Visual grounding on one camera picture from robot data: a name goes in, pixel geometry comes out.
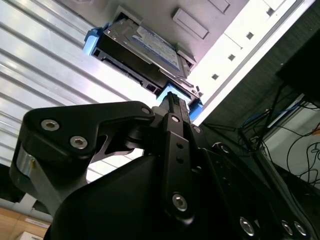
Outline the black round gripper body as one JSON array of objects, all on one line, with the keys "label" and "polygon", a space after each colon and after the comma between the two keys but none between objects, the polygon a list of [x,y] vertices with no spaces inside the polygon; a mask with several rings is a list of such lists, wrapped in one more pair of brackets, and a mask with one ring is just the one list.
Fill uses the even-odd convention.
[{"label": "black round gripper body", "polygon": [[142,156],[62,203],[47,240],[235,240],[214,187],[187,155]]}]

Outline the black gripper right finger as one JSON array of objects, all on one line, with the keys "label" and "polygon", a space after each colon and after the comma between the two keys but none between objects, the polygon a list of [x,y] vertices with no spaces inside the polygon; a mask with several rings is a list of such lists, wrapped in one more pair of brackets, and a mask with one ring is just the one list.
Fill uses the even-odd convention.
[{"label": "black gripper right finger", "polygon": [[315,230],[276,169],[253,155],[257,176],[228,146],[209,145],[179,101],[190,162],[200,172],[195,204],[204,207],[220,240],[312,240]]}]

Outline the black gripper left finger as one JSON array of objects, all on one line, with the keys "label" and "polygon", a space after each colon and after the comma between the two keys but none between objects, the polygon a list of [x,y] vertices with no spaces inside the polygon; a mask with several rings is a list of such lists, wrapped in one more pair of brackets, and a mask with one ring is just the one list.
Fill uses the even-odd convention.
[{"label": "black gripper left finger", "polygon": [[176,94],[139,101],[39,108],[19,133],[19,186],[55,216],[75,191],[143,157],[189,156]]}]

